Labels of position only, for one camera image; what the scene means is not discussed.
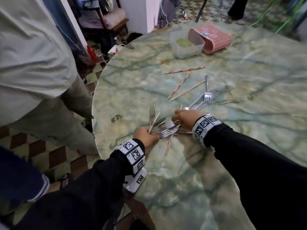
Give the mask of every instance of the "black long sleeve shirt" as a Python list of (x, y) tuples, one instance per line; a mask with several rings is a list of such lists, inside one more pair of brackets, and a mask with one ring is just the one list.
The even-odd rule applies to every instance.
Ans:
[[(235, 179), (257, 230), (307, 229), (307, 168), (224, 123), (213, 127), (204, 143), (215, 148), (215, 157)], [(13, 229), (101, 230), (129, 174), (128, 160), (114, 151), (60, 191), (36, 201)]]

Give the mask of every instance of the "person's left hand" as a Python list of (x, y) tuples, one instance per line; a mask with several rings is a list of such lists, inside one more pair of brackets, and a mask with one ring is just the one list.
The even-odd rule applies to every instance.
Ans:
[(139, 139), (142, 141), (145, 147), (152, 145), (154, 142), (160, 139), (159, 136), (148, 134), (147, 131), (147, 127), (140, 127), (133, 134), (133, 139)]

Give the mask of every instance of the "beige pants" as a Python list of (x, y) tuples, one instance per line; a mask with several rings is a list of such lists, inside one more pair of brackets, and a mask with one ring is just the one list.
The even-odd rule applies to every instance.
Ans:
[(78, 76), (60, 97), (43, 100), (35, 109), (8, 127), (33, 134), (36, 138), (65, 145), (81, 154), (97, 154), (94, 136), (72, 112), (91, 119), (92, 96)]

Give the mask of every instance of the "wristband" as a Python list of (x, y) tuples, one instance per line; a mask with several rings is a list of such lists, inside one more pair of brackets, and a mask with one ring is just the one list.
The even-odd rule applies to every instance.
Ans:
[(133, 174), (137, 174), (145, 165), (144, 152), (133, 139), (121, 143), (116, 147), (116, 150), (121, 151), (126, 156), (132, 165)]
[(221, 123), (221, 121), (210, 114), (202, 116), (199, 120), (196, 121), (192, 129), (193, 138), (198, 140), (201, 145), (205, 147), (204, 138), (208, 131), (210, 131), (214, 126), (220, 125)]
[(123, 187), (125, 187), (131, 193), (135, 193), (143, 182), (147, 175), (147, 170), (142, 168), (137, 174), (125, 176), (125, 182)]

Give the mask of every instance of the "round table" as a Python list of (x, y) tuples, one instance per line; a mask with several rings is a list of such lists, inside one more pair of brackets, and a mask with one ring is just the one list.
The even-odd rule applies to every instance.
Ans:
[[(193, 71), (176, 94), (208, 74), (209, 89), (216, 88), (219, 95), (203, 111), (306, 166), (307, 47), (262, 28), (217, 23), (231, 34), (228, 48), (211, 55), (174, 57), (170, 32), (194, 26), (173, 25), (143, 35), (107, 64), (93, 99), (101, 158), (131, 139), (136, 128), (148, 125), (151, 105), (160, 117), (170, 118), (181, 103), (188, 106), (205, 90), (200, 85), (168, 101), (188, 72), (165, 73), (205, 65)], [(167, 140), (160, 140), (146, 149), (148, 174), (135, 197), (145, 204), (157, 230), (254, 229), (236, 183), (211, 152), (191, 136), (176, 136), (165, 157), (166, 146)]]

